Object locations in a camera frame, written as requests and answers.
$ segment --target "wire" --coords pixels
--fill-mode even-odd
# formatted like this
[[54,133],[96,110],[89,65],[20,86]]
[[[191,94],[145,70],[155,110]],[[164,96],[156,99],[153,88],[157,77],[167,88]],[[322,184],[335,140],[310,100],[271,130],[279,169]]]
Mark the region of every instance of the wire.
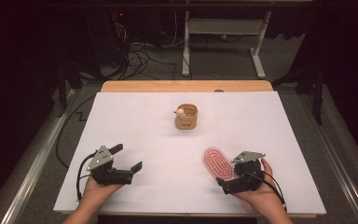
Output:
[[80,167],[79,167],[79,170],[77,172],[77,180],[76,180],[76,190],[77,190],[77,199],[78,201],[80,202],[81,201],[81,192],[80,192],[80,179],[82,177],[80,177],[81,175],[81,170],[83,169],[83,166],[84,166],[84,163],[86,163],[86,161],[88,161],[89,159],[93,158],[95,156],[95,154],[97,153],[97,151],[95,151],[94,153],[91,153],[89,154],[86,159],[84,159],[81,164],[80,164]]
[[264,174],[267,174],[268,176],[270,176],[272,178],[272,180],[277,184],[277,186],[279,187],[279,190],[280,192],[277,191],[277,189],[275,187],[273,187],[269,182],[267,182],[266,180],[258,177],[257,175],[254,175],[254,174],[251,174],[251,173],[248,173],[248,172],[245,172],[247,175],[251,175],[252,177],[262,181],[263,183],[265,183],[267,186],[269,186],[274,192],[275,194],[278,196],[278,198],[280,199],[283,207],[284,207],[284,210],[287,212],[287,207],[286,207],[286,202],[284,201],[284,198],[283,198],[283,195],[282,195],[282,191],[281,191],[281,188],[279,187],[279,184],[278,182],[269,174],[267,174],[266,172],[262,171],[262,173]]
[[59,153],[59,143],[60,143],[60,139],[61,139],[61,136],[62,136],[62,132],[63,130],[65,129],[66,127],[66,124],[68,123],[68,121],[71,119],[71,117],[75,114],[75,112],[82,106],[84,105],[87,101],[89,101],[90,99],[94,98],[95,95],[92,95],[90,98],[88,98],[87,100],[85,100],[83,103],[81,103],[77,108],[75,108],[75,110],[71,113],[71,115],[69,115],[69,117],[66,119],[65,123],[62,125],[61,129],[60,129],[60,132],[58,134],[58,137],[57,137],[57,143],[56,143],[56,157],[58,159],[58,161],[60,162],[60,164],[62,164],[64,167],[66,167],[66,169],[69,169],[69,165],[67,165],[60,157],[60,153]]
[[185,56],[182,57],[183,58],[183,61],[185,61],[185,63],[187,64],[188,66],[188,74],[190,76],[190,80],[193,80],[193,74],[191,73],[191,67],[190,67],[190,64],[187,62]]

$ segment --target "wooden container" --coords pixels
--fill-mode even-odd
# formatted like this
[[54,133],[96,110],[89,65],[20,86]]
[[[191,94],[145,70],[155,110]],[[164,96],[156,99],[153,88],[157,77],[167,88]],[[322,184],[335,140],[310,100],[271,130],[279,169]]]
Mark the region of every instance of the wooden container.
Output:
[[177,110],[183,109],[184,113],[176,113],[175,125],[177,129],[189,130],[197,126],[197,115],[199,110],[195,105],[183,104],[177,107]]

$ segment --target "human hand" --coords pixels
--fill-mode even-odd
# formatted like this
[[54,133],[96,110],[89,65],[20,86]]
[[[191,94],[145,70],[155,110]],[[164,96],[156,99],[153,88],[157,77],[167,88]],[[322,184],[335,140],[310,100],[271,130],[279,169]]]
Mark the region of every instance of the human hand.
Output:
[[69,216],[63,223],[90,223],[92,217],[100,211],[109,197],[123,186],[124,185],[100,185],[92,176],[90,176],[87,180],[80,204],[75,212],[71,214],[71,216]]
[[[269,166],[269,163],[264,159],[261,159],[261,163],[264,166],[264,172],[272,176],[272,168]],[[265,181],[276,188],[275,182],[269,175],[265,175]],[[265,183],[255,191],[243,191],[232,195],[248,202],[254,210],[265,217],[270,224],[293,223],[290,217],[287,216],[281,199],[276,195],[274,190]]]

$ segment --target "black device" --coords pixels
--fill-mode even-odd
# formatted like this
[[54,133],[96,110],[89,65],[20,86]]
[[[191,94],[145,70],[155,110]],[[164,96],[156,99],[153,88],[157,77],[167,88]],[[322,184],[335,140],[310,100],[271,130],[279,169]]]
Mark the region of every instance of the black device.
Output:
[[82,177],[81,170],[84,163],[92,158],[92,161],[89,163],[87,170],[90,172],[90,175],[95,179],[98,184],[102,185],[114,185],[114,184],[131,184],[132,177],[134,174],[138,173],[142,169],[142,162],[136,163],[130,168],[130,170],[118,170],[113,167],[114,157],[116,153],[123,149],[123,144],[117,144],[112,148],[107,148],[106,146],[101,146],[94,153],[89,154],[86,159],[84,159],[79,167],[77,173],[76,189],[77,189],[77,199],[80,201],[82,196],[80,193],[79,181]]
[[234,173],[237,178],[225,181],[216,178],[219,186],[223,188],[225,194],[238,193],[248,190],[256,190],[264,181],[264,173],[261,170],[261,164],[258,159],[265,157],[266,154],[243,151],[232,163]]

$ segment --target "white tabletop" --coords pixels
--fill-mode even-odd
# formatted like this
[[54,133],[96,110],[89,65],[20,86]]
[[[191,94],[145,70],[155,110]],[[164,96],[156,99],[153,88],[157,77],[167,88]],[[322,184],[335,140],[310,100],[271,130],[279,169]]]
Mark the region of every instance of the white tabletop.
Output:
[[[199,110],[194,130],[174,125],[177,106]],[[80,163],[101,145],[123,144],[113,166],[143,169],[116,192],[103,214],[250,216],[226,195],[203,164],[208,147],[229,159],[242,151],[266,153],[290,215],[325,214],[290,123],[275,91],[264,92],[100,92],[95,98],[54,210],[76,209]],[[87,163],[83,169],[86,175]],[[86,180],[81,182],[83,191]]]

